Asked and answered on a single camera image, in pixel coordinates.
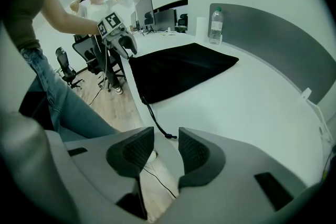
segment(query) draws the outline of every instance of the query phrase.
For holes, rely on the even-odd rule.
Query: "person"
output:
[[[117,0],[89,0],[87,6],[81,4],[85,0],[74,0],[70,4],[70,8],[73,12],[77,13],[78,16],[94,20],[96,22],[100,21],[105,16],[112,12],[112,7]],[[118,77],[113,71],[113,65],[110,62],[110,57],[107,55],[107,50],[105,45],[102,43],[101,36],[91,36],[93,43],[93,51],[97,57],[98,64],[102,70],[106,70],[106,77],[108,78],[110,84],[114,88],[117,94],[122,94],[122,88]],[[116,60],[120,69],[123,70],[120,55],[115,50],[109,50],[110,55]]]
[[[29,91],[44,91],[54,130],[63,141],[118,133],[61,80],[43,55],[33,29],[33,19],[42,12],[62,33],[98,35],[93,20],[68,14],[59,0],[13,0],[4,16],[4,26],[21,55],[36,73]]]

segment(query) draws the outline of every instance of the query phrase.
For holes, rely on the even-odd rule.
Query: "curved desk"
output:
[[[186,34],[135,34],[134,37],[138,46],[136,57],[197,42],[194,36]],[[250,143],[290,169],[306,185],[319,181],[323,170],[320,121],[313,109],[300,99],[300,92],[275,69],[232,45],[198,43],[238,57],[239,62],[190,90],[153,104],[160,126],[172,135],[178,135],[179,127],[187,127]],[[140,100],[128,61],[122,59],[122,62],[144,126],[155,126]],[[179,156],[178,142],[166,141],[173,144]],[[167,143],[155,141],[156,150],[160,152],[158,146],[164,144]],[[171,156],[166,159],[161,156],[171,170],[173,164],[168,157]],[[183,175],[183,167],[171,172],[178,179]]]

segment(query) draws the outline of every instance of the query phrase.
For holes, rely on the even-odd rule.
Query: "sneaker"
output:
[[[115,90],[116,90],[115,92],[116,92],[118,95],[121,95],[121,94],[123,93],[121,87],[118,87],[118,88],[116,88]]]

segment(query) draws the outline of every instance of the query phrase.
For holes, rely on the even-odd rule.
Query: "water bottle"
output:
[[[223,26],[222,8],[217,7],[211,17],[210,43],[219,44]]]

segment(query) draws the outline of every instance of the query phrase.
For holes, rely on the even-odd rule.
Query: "wooden floor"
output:
[[[101,74],[94,75],[88,70],[77,75],[77,79],[84,79],[79,85],[82,89],[74,88],[74,91],[87,103],[91,103],[100,88],[98,82]],[[129,86],[124,79],[119,79],[122,84],[123,94],[117,95],[112,88],[105,88],[98,94],[91,107],[111,126],[121,132],[143,127],[139,113],[133,101]],[[163,185],[178,196],[177,182],[171,176],[158,156],[153,162],[147,163],[145,169],[159,178]],[[174,197],[151,174],[143,170],[140,174],[140,184],[145,207],[148,213],[148,222],[154,222],[166,211],[174,200]]]

